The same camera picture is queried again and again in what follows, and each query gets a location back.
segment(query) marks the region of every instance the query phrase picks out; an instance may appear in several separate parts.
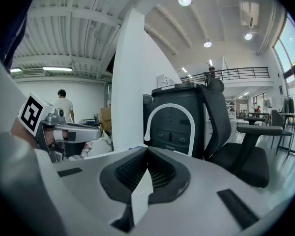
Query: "white t-shirt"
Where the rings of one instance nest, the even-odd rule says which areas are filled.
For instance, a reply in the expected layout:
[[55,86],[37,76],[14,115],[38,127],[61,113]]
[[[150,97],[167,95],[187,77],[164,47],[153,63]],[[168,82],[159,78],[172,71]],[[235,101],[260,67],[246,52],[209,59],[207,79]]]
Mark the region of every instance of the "white t-shirt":
[[59,98],[55,103],[54,106],[56,108],[63,109],[63,116],[65,117],[66,122],[71,122],[70,110],[73,111],[73,104],[66,98]]

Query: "recessed light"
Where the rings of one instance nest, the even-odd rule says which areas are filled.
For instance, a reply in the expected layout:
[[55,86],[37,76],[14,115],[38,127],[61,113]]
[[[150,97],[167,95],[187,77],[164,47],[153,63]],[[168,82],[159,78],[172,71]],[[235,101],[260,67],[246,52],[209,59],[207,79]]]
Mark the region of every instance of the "recessed light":
[[205,44],[204,44],[204,47],[210,47],[212,45],[212,43],[210,41],[207,41]]
[[63,72],[72,72],[72,68],[69,67],[43,67],[44,71],[63,71]]
[[252,34],[251,34],[251,33],[246,34],[246,35],[245,35],[245,39],[246,39],[246,40],[250,40],[250,39],[252,39]]
[[191,0],[178,0],[178,2],[182,6],[188,6],[189,4],[191,4]]
[[19,68],[14,68],[14,69],[11,69],[10,72],[11,73],[15,73],[15,72],[21,72],[22,70],[19,69]]

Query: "air conditioner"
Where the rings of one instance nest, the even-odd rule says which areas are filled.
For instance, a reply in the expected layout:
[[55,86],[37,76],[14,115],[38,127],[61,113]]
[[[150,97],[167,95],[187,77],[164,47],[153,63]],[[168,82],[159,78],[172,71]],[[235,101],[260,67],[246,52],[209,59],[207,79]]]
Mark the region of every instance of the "air conditioner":
[[45,76],[45,71],[43,68],[30,68],[30,69],[25,69],[22,71],[23,72],[23,77],[44,77]]
[[242,26],[253,28],[258,24],[259,4],[256,2],[240,2],[240,23]]

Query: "man in white shirt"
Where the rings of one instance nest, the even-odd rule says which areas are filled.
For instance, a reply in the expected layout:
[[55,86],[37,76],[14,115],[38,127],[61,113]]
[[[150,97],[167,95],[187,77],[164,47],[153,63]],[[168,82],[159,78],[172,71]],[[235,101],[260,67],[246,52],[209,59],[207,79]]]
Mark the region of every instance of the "man in white shirt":
[[74,113],[73,113],[73,104],[71,101],[65,98],[66,92],[63,89],[60,89],[58,91],[58,97],[59,99],[55,102],[54,106],[56,108],[63,109],[64,117],[66,122],[72,122],[74,123]]

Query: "chair seat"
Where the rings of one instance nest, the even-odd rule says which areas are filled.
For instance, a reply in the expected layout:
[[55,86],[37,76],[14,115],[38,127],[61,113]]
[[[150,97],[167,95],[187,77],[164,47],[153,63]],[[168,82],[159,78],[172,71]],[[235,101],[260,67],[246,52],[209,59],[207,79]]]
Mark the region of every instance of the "chair seat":
[[293,133],[290,132],[290,131],[287,131],[287,130],[283,129],[282,135],[283,136],[291,136],[291,135],[293,135]]
[[[241,148],[242,144],[227,143],[215,152],[209,161],[229,171]],[[249,158],[236,176],[249,185],[266,187],[270,179],[266,152],[260,147],[254,147]]]

